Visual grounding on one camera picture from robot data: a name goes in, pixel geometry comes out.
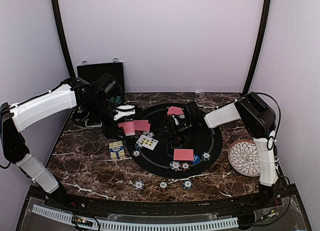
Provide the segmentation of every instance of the marble table surface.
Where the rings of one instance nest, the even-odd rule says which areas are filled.
[[[126,101],[140,108],[164,104],[196,101],[199,108],[209,112],[216,106],[238,98],[236,93],[128,93]],[[182,188],[184,179],[166,179],[151,174],[130,157],[112,161],[107,139],[100,128],[85,127],[84,122],[69,119],[57,141],[47,167],[61,180],[69,194],[136,202],[185,202],[236,197],[258,192],[259,177],[246,177],[234,170],[228,160],[228,149],[235,141],[252,138],[241,121],[220,127],[223,137],[218,160],[206,171],[189,177],[193,188]],[[133,183],[144,182],[144,190],[137,191]],[[168,190],[157,187],[166,181]]]

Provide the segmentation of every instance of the decorative plate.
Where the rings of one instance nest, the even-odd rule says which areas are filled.
[[[234,142],[228,151],[232,167],[240,174],[257,177],[260,175],[258,150],[255,142],[241,139]]]

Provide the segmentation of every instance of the black poker table mat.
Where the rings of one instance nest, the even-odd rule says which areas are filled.
[[[152,106],[142,112],[142,120],[148,120],[151,124],[150,132],[153,132],[157,139],[157,133],[164,126],[164,117],[167,115],[168,108],[171,106],[182,108],[183,104],[165,103]],[[222,150],[222,134],[219,127],[204,128],[201,132],[193,132],[187,135],[181,145],[165,144],[162,140],[155,146],[154,150],[143,147],[140,149],[141,155],[134,157],[133,152],[136,150],[135,144],[138,138],[128,138],[126,141],[127,149],[132,159],[144,170],[165,178],[183,179],[190,176],[198,175],[211,167],[218,159]],[[193,149],[194,155],[199,156],[198,163],[190,164],[187,171],[175,171],[170,167],[170,163],[174,160],[174,149]],[[202,159],[203,152],[210,153],[209,161]]]

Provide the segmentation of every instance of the playing card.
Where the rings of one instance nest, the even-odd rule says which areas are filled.
[[[142,147],[145,147],[149,150],[154,150],[157,143],[158,143],[158,140],[155,140],[151,137],[148,137],[148,136],[142,134],[136,143],[138,145],[142,145]]]

